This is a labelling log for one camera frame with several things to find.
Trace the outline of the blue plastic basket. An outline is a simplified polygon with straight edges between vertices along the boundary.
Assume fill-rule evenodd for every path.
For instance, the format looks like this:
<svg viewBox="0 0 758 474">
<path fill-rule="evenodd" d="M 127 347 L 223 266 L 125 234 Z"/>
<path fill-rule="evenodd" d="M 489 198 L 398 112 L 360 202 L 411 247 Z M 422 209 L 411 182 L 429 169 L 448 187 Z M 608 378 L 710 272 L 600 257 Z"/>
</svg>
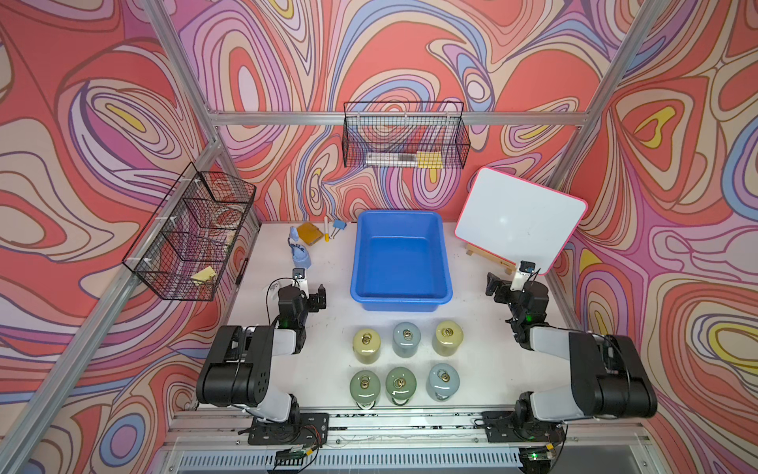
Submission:
<svg viewBox="0 0 758 474">
<path fill-rule="evenodd" d="M 441 216 L 365 211 L 356 225 L 351 296 L 367 311 L 434 312 L 452 300 Z"/>
</svg>

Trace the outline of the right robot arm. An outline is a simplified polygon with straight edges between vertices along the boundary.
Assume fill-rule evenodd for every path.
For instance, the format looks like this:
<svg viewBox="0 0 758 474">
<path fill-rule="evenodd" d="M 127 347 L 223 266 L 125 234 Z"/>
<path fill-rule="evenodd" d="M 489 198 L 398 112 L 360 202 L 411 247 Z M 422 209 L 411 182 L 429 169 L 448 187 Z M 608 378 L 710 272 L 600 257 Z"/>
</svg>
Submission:
<svg viewBox="0 0 758 474">
<path fill-rule="evenodd" d="M 570 421 L 657 414 L 653 383 L 631 338 L 550 325 L 549 290 L 531 274 L 504 280 L 489 273 L 485 295 L 508 307 L 507 324 L 522 349 L 564 359 L 570 377 L 563 387 L 522 393 L 510 411 L 483 412 L 488 442 L 563 442 Z"/>
</svg>

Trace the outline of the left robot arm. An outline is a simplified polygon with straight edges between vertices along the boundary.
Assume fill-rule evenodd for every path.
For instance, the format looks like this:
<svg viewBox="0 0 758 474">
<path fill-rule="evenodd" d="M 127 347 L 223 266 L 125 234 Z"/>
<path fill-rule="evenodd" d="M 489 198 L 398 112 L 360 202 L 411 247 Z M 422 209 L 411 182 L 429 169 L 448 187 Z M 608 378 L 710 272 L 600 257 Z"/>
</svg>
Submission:
<svg viewBox="0 0 758 474">
<path fill-rule="evenodd" d="M 308 316 L 326 308 L 325 286 L 310 294 L 299 286 L 285 286 L 278 290 L 280 314 L 270 324 L 221 327 L 199 373 L 197 402 L 250 416 L 251 426 L 242 432 L 250 446 L 321 448 L 329 415 L 302 413 L 295 395 L 276 388 L 272 360 L 300 354 Z"/>
</svg>

